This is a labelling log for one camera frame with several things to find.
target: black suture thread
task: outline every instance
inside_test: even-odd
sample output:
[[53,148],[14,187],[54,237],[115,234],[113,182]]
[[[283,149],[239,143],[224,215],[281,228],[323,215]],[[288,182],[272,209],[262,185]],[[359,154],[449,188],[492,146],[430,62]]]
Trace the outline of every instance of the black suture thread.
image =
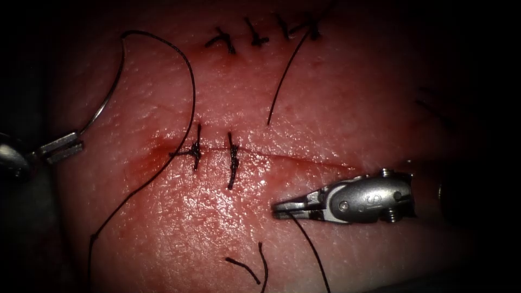
[[[327,8],[324,9],[322,14],[316,19],[316,23],[318,23],[322,18],[325,17],[325,15],[331,10],[331,8],[333,8],[334,4],[336,4],[336,0],[332,0],[329,3]],[[300,49],[300,47],[304,43],[304,40],[306,40],[306,37],[308,37],[308,35],[311,34],[312,31],[313,31],[313,27],[310,27],[308,29],[308,31],[302,36],[302,39],[298,43],[297,47],[293,51],[293,54],[291,55],[291,58],[288,61],[288,65],[286,65],[286,68],[284,69],[284,73],[282,73],[281,80],[280,80],[280,82],[278,83],[278,86],[277,86],[277,91],[275,92],[275,96],[273,97],[273,101],[271,102],[270,113],[268,115],[268,125],[270,125],[271,116],[273,115],[273,109],[275,108],[275,102],[277,101],[278,93],[281,90],[282,82],[284,81],[284,78],[286,77],[286,74],[288,73],[289,66],[291,65],[291,62],[293,62],[293,59],[295,58],[295,55],[297,54],[298,50]]]
[[192,147],[190,147],[189,150],[178,152],[177,154],[169,152],[168,155],[173,157],[182,155],[189,155],[194,157],[194,171],[197,171],[199,161],[201,160],[201,124],[197,125],[197,141],[192,143]]
[[[179,152],[179,150],[181,149],[181,147],[183,146],[183,144],[185,143],[186,138],[188,137],[188,134],[190,133],[190,129],[192,127],[192,123],[194,121],[194,115],[195,115],[195,78],[194,78],[194,73],[192,71],[192,67],[190,65],[190,62],[188,61],[188,58],[185,56],[185,54],[178,47],[174,46],[172,43],[170,43],[170,42],[168,42],[168,41],[166,41],[166,40],[164,40],[164,39],[162,39],[162,38],[160,38],[160,37],[158,37],[158,36],[156,36],[154,34],[146,32],[146,31],[128,30],[128,31],[125,31],[124,33],[122,33],[121,34],[121,45],[122,45],[122,50],[123,51],[125,51],[125,38],[127,36],[129,36],[129,35],[132,35],[132,34],[151,37],[152,39],[156,39],[156,40],[158,40],[160,42],[165,43],[170,48],[174,49],[177,53],[179,53],[179,55],[181,55],[181,57],[184,59],[186,65],[188,67],[188,71],[190,72],[190,78],[192,80],[192,114],[190,115],[190,121],[188,122],[188,127],[186,129],[185,135],[183,136],[183,139],[181,140],[181,143],[179,144],[179,146],[177,146],[177,149],[174,151],[174,154],[177,154]],[[87,263],[87,291],[88,292],[91,291],[91,266],[92,266],[91,263],[92,263],[92,247],[94,246],[94,242],[96,241],[96,239],[98,239],[100,233],[105,228],[105,226],[116,215],[116,213],[125,205],[125,203],[127,203],[136,193],[138,193],[140,190],[142,190],[143,188],[148,186],[153,180],[155,180],[155,178],[157,178],[159,176],[159,174],[161,174],[168,167],[168,165],[170,165],[170,163],[172,162],[174,157],[175,157],[175,155],[174,156],[170,156],[168,158],[167,162],[149,180],[147,180],[147,182],[145,182],[144,184],[139,186],[137,189],[135,189],[133,192],[131,192],[129,195],[127,195],[125,197],[125,199],[123,199],[123,201],[118,205],[118,207],[116,207],[116,209],[109,215],[109,217],[98,228],[98,230],[96,230],[96,232],[91,235],[90,240],[89,240],[89,245],[88,245],[88,260],[87,260],[88,261],[88,263]]]
[[282,34],[284,35],[284,38],[289,41],[289,34],[288,34],[288,24],[281,18],[281,16],[277,13],[275,13],[275,17],[277,18],[277,24],[282,29]]
[[456,127],[455,123],[451,119],[449,119],[448,117],[446,117],[446,116],[442,115],[441,113],[439,113],[438,111],[436,111],[434,108],[432,108],[430,105],[428,105],[425,101],[416,99],[415,102],[418,105],[425,108],[428,112],[430,112],[431,114],[436,116],[441,121],[441,123],[443,124],[443,126],[445,128],[453,130]]
[[262,289],[260,290],[260,293],[264,293],[264,290],[266,290],[266,284],[268,283],[268,263],[266,262],[264,254],[262,253],[262,242],[259,242],[259,253],[260,258],[262,258],[262,264],[264,266],[264,283],[262,283]]
[[216,27],[215,29],[217,30],[219,35],[206,42],[205,48],[210,47],[213,43],[217,41],[224,41],[228,46],[228,54],[234,55],[236,52],[234,46],[232,45],[232,39],[230,37],[230,34],[223,33],[220,27]]
[[230,182],[228,183],[228,190],[233,188],[233,183],[235,182],[235,176],[237,174],[237,168],[239,168],[239,159],[237,158],[237,151],[239,150],[238,145],[234,145],[232,143],[232,133],[228,132],[228,140],[230,141],[230,156],[231,156],[231,174],[230,174]]
[[253,27],[253,24],[251,24],[250,19],[245,17],[244,21],[250,28],[251,34],[253,35],[253,40],[251,41],[252,46],[259,46],[261,47],[262,44],[267,43],[270,41],[268,37],[259,37],[259,34],[255,31],[255,28]]
[[290,29],[288,32],[290,34],[294,34],[296,33],[297,31],[309,26],[309,28],[311,29],[311,37],[310,39],[312,41],[316,41],[319,37],[320,37],[320,32],[319,32],[319,27],[318,27],[318,23],[313,20],[313,17],[311,16],[311,13],[306,13],[307,17],[308,17],[308,20],[307,21],[304,21],[303,23],[297,25],[296,27]]
[[306,240],[308,241],[309,243],[309,246],[311,246],[311,249],[313,250],[313,254],[315,255],[315,258],[316,258],[316,261],[319,263],[319,267],[320,267],[320,272],[322,273],[322,278],[324,279],[324,284],[326,285],[326,290],[327,290],[327,293],[331,293],[331,290],[329,289],[329,284],[327,283],[327,277],[326,277],[326,272],[324,272],[324,268],[322,267],[322,262],[320,261],[320,257],[319,257],[319,254],[318,252],[316,251],[315,249],[315,246],[313,245],[313,243],[311,242],[311,239],[309,238],[308,234],[306,233],[306,231],[304,230],[304,228],[300,225],[300,223],[297,221],[297,219],[295,219],[295,217],[291,214],[291,213],[288,213],[288,212],[285,212],[292,220],[293,222],[295,222],[295,224],[297,224],[298,228],[300,229],[300,231],[302,232],[302,234],[304,234],[304,237],[306,238]]
[[257,285],[260,285],[261,284],[261,281],[259,280],[259,278],[257,278],[257,276],[255,276],[255,273],[250,269],[249,266],[241,263],[241,262],[238,262],[236,261],[235,259],[231,258],[231,257],[227,257],[224,259],[225,261],[229,262],[229,263],[232,263],[234,265],[238,265],[238,266],[241,266],[243,268],[246,269],[246,271],[248,271],[248,273],[250,273],[250,275],[255,279],[255,283],[257,283]]

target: cut suture end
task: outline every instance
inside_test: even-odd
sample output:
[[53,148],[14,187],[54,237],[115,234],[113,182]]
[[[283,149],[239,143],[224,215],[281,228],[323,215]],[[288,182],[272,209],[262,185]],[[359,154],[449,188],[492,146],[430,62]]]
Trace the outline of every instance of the cut suture end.
[[219,35],[216,36],[216,37],[213,37],[211,40],[206,42],[205,43],[205,48],[210,47],[213,43],[215,43],[217,41],[224,41],[226,43],[227,47],[228,47],[228,53],[232,54],[232,55],[235,55],[236,51],[235,51],[234,46],[232,45],[232,41],[231,41],[230,35],[225,33],[225,32],[223,32],[220,27],[216,27],[215,29],[219,33]]
[[250,28],[251,34],[253,36],[253,40],[251,41],[252,46],[261,47],[262,44],[267,43],[270,41],[268,37],[260,37],[259,34],[255,31],[255,28],[253,27],[253,24],[251,24],[250,19],[245,17],[244,21]]
[[287,41],[289,41],[288,24],[277,13],[275,13],[275,18],[277,19],[278,26],[282,29],[282,34],[284,35],[284,38]]
[[234,264],[234,265],[238,265],[240,267],[243,267],[244,269],[246,269],[246,271],[248,271],[248,273],[250,273],[250,275],[253,277],[253,279],[255,280],[255,283],[257,283],[257,285],[260,285],[261,284],[261,281],[259,280],[259,278],[257,278],[257,276],[255,275],[255,273],[250,269],[249,266],[247,266],[246,264],[243,264],[241,262],[238,262],[236,261],[235,259],[231,258],[231,257],[227,257],[224,259],[225,261],[231,263],[231,264]]

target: needle driver jaw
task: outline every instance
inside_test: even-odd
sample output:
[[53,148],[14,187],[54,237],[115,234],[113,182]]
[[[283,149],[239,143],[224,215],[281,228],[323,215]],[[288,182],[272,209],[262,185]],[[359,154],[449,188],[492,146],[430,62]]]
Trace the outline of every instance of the needle driver jaw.
[[336,224],[397,222],[415,217],[412,175],[383,169],[322,187],[272,206],[275,219],[308,219]]

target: dark background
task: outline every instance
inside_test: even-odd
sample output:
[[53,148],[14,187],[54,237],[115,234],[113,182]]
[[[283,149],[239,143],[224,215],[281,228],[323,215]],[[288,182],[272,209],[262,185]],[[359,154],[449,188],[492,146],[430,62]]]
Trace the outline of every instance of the dark background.
[[[470,87],[476,92],[474,111],[489,125],[484,129],[483,143],[492,145],[488,135],[494,134],[496,110],[502,107],[494,97],[499,84],[496,79],[501,72],[497,68],[498,53],[502,53],[504,43],[503,30],[495,22],[498,18],[495,11],[504,8],[447,1],[396,3],[408,12],[406,21],[412,26],[447,34],[455,41],[454,50],[467,66]],[[49,115],[46,105],[51,97],[47,96],[47,87],[52,78],[49,74],[52,63],[47,56],[54,49],[56,32],[67,29],[68,21],[81,19],[82,11],[91,3],[22,4],[4,9],[0,22],[3,28],[0,132],[20,138],[33,148],[49,140],[45,121]],[[495,168],[496,159],[491,153],[483,154],[482,170]],[[69,256],[53,188],[52,172],[47,168],[28,183],[0,180],[0,282],[1,286],[11,288],[7,291],[80,291],[82,280]],[[476,258],[463,267],[377,291],[513,290],[512,250],[504,244],[514,232],[504,222],[497,221],[493,211],[487,212],[484,220],[482,210],[488,209],[492,202],[483,199],[489,199],[497,190],[480,194],[483,193],[485,196],[469,199],[468,209],[461,211],[475,219]]]

